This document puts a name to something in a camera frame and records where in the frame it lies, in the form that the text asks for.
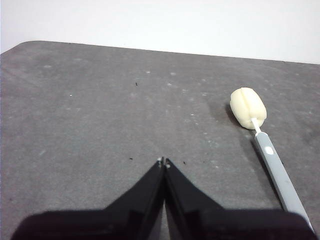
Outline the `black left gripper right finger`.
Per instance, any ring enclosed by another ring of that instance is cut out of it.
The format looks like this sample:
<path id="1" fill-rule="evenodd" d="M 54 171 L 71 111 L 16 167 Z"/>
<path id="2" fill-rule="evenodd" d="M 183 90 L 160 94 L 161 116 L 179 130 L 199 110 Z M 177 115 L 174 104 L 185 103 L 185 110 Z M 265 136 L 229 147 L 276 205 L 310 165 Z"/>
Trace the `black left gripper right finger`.
<path id="1" fill-rule="evenodd" d="M 165 209 L 173 240 L 316 240 L 302 216 L 279 209 L 226 209 L 211 199 L 169 159 Z"/>

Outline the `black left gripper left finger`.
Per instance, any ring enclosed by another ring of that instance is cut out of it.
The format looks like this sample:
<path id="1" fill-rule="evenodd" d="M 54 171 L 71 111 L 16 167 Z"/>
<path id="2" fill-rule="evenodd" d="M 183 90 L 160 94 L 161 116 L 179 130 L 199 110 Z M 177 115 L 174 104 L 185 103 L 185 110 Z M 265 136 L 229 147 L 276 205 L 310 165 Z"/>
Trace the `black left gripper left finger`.
<path id="1" fill-rule="evenodd" d="M 13 240 L 148 240 L 161 223 L 165 167 L 156 163 L 103 209 L 54 210 L 26 217 Z"/>

